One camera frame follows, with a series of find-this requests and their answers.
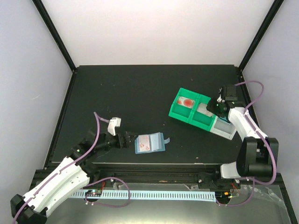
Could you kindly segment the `white floral credit card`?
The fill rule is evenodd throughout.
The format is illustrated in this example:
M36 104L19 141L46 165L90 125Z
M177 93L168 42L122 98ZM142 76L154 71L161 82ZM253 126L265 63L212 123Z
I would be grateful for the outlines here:
M137 143L138 152L144 153L150 151L150 137L149 135L139 135Z

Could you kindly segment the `blue card holder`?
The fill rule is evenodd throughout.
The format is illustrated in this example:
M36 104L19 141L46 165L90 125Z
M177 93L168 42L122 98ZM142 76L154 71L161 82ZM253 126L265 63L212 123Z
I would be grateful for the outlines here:
M150 151L149 152L138 152L137 143L138 137L135 139L135 154L149 154L155 152L163 152L165 151L165 145L170 142L170 138L165 139L164 134L161 132L148 134L150 140Z

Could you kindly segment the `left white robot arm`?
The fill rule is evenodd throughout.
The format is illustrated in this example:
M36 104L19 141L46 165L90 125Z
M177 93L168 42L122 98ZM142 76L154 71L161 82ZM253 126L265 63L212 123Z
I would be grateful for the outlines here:
M99 170L93 164L99 152L128 148L137 137L132 132L89 133L41 183L10 200L13 223L46 223L53 211L73 193L100 182Z

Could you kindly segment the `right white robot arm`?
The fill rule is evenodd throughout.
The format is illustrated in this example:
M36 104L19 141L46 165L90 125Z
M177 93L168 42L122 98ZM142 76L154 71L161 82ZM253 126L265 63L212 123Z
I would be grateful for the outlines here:
M226 118L238 132L242 144L236 161L220 166L212 177L214 186L223 188L229 179L249 179L263 185L273 184L277 176L279 142L270 138L249 114L248 105L239 101L236 85L220 88L218 98L211 98L207 110Z

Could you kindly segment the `white striped credit card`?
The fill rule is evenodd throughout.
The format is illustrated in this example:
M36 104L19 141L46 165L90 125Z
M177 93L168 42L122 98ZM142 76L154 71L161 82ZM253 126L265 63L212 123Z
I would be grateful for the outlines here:
M197 112L199 112L201 114L204 114L205 116L212 117L213 113L208 111L206 107L207 107L206 104L200 103L198 108L197 108Z

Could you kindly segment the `clear white bin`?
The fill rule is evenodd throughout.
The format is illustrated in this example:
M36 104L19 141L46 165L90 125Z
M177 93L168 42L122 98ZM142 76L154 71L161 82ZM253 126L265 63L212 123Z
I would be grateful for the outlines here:
M236 128L232 123L229 123L226 119L215 117L210 132L221 136L225 139L232 140L235 133Z

